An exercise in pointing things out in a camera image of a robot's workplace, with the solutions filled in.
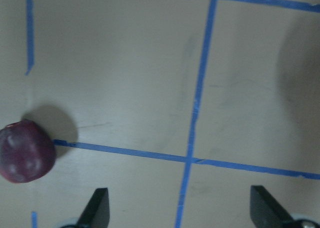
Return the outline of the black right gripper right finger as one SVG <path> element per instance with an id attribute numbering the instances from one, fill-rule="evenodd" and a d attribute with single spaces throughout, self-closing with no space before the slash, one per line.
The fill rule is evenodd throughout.
<path id="1" fill-rule="evenodd" d="M 295 220 L 262 185 L 250 187 L 249 214 L 256 228 L 293 228 Z"/>

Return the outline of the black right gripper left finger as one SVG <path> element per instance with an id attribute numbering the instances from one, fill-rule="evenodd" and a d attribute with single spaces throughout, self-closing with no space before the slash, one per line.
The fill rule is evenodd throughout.
<path id="1" fill-rule="evenodd" d="M 107 228 L 110 222 L 109 192 L 97 188 L 76 222 L 77 228 Z"/>

